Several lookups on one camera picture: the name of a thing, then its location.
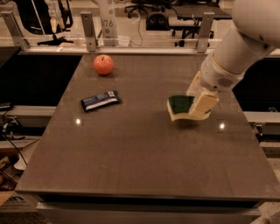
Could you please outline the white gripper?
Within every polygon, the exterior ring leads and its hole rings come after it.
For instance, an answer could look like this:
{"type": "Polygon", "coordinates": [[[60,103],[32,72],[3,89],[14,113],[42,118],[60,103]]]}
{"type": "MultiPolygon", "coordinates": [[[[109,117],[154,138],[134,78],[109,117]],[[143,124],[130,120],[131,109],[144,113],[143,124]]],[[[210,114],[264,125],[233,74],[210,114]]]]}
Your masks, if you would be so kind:
{"type": "Polygon", "coordinates": [[[217,91],[231,91],[243,77],[244,73],[233,74],[226,71],[218,64],[212,53],[208,54],[186,91],[188,96],[194,96],[192,106],[189,109],[190,117],[192,119],[207,119],[212,108],[219,102],[217,91]],[[200,83],[211,91],[200,90],[200,83]]]}

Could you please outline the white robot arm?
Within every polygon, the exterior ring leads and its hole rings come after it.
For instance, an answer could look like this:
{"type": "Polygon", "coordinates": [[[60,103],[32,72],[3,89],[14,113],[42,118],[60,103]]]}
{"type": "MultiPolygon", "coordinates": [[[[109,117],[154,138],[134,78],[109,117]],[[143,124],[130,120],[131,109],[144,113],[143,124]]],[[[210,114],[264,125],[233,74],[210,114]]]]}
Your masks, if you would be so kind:
{"type": "Polygon", "coordinates": [[[186,94],[187,112],[204,120],[218,103],[218,93],[232,90],[257,61],[280,47],[280,0],[234,0],[233,26],[207,55],[186,94]]]}

